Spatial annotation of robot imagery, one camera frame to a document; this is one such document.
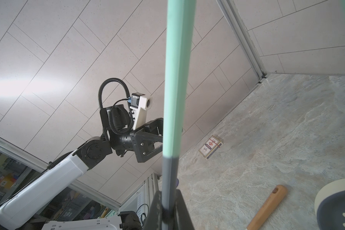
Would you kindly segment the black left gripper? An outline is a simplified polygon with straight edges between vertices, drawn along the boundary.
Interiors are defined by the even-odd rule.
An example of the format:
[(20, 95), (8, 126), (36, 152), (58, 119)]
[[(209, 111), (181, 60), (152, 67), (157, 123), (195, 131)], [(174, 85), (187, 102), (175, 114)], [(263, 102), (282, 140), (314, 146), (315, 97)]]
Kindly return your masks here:
[(116, 135), (115, 151), (120, 157), (132, 151), (138, 163), (145, 163), (163, 151), (162, 145), (154, 146), (156, 142), (163, 142), (163, 118), (150, 121), (126, 134)]

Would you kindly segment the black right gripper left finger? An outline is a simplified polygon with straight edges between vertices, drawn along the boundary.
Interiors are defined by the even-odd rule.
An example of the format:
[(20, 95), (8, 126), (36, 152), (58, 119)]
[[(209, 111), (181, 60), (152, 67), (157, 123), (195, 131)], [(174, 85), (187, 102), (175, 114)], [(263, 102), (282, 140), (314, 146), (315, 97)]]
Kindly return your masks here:
[(143, 230), (161, 230), (163, 222), (162, 192), (157, 191), (151, 203), (149, 213), (143, 224)]

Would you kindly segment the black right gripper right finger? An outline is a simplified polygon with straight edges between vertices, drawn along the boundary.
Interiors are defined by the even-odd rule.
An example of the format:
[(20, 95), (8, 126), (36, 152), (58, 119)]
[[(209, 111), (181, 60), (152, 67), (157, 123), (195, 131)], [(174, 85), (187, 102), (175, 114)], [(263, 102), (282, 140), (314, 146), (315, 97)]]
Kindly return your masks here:
[(194, 230), (194, 226), (187, 210), (182, 193), (176, 190), (175, 201), (175, 229), (176, 230)]

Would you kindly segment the grey skimmer green handle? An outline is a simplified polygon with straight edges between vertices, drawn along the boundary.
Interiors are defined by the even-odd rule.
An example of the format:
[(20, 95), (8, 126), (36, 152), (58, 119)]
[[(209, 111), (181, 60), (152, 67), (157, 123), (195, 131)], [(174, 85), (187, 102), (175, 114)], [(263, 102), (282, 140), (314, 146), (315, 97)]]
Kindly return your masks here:
[(163, 230), (173, 229), (196, 1), (168, 1), (163, 117)]
[(317, 210), (321, 230), (345, 230), (345, 192), (326, 198)]

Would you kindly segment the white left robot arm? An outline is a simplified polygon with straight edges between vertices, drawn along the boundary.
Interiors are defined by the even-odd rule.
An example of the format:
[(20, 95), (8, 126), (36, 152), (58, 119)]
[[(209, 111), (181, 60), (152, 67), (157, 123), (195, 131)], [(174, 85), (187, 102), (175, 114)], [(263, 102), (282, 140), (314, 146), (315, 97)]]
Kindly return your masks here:
[(8, 230), (22, 227), (46, 203), (112, 153), (124, 157), (131, 151), (138, 163), (145, 163), (162, 152), (161, 146), (154, 145), (163, 141), (163, 119), (134, 127), (134, 114), (131, 107), (126, 110), (122, 104), (101, 107), (102, 136), (89, 139), (50, 163), (34, 181), (1, 204), (0, 225)]

